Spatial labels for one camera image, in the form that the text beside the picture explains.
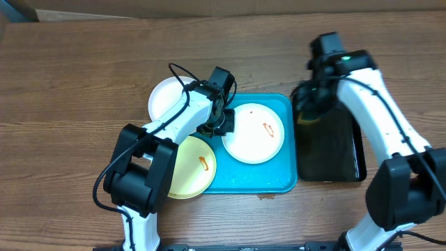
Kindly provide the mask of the yellow plate with stain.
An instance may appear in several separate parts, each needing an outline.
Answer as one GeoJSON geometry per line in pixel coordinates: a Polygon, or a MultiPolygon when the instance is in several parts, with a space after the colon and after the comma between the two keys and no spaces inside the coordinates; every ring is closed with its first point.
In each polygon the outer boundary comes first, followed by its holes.
{"type": "Polygon", "coordinates": [[[211,147],[198,137],[188,136],[178,147],[168,197],[189,199],[200,195],[213,182],[216,171],[211,147]]]}

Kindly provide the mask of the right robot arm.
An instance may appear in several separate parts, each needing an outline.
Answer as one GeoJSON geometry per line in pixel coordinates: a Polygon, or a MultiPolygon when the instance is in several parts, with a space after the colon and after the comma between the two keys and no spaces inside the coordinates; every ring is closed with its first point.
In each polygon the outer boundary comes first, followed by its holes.
{"type": "Polygon", "coordinates": [[[298,173],[304,181],[361,181],[363,139],[378,171],[366,215],[337,241],[307,250],[400,250],[397,238],[445,211],[445,150],[434,149],[405,118],[366,50],[347,51],[338,33],[310,45],[312,75],[292,92],[298,173]]]}

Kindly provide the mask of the white plate with stain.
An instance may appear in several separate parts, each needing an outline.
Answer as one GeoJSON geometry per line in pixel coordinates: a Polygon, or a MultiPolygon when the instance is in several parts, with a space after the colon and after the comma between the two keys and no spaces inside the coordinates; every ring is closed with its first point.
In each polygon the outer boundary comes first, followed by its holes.
{"type": "Polygon", "coordinates": [[[285,138],[284,124],[276,112],[256,103],[239,105],[234,112],[234,131],[222,137],[229,155],[252,165],[275,157],[285,138]]]}

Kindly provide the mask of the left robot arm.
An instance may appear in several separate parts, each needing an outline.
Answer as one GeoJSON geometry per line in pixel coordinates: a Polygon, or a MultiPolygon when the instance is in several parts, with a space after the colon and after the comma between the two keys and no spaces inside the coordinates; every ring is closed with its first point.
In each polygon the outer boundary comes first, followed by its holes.
{"type": "Polygon", "coordinates": [[[235,77],[216,67],[207,80],[182,84],[180,100],[143,127],[127,124],[110,163],[93,186],[95,204],[121,214],[125,239],[117,250],[161,250],[157,212],[169,193],[179,145],[192,133],[205,137],[234,131],[235,77]]]}

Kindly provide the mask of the green yellow sponge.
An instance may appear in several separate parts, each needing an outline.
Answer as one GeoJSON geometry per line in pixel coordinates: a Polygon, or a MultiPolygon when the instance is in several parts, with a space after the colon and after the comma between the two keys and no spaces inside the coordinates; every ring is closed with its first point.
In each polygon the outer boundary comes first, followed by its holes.
{"type": "Polygon", "coordinates": [[[320,120],[321,118],[318,114],[301,111],[298,112],[298,115],[295,118],[295,123],[297,125],[309,126],[310,124],[318,123],[320,120]]]}

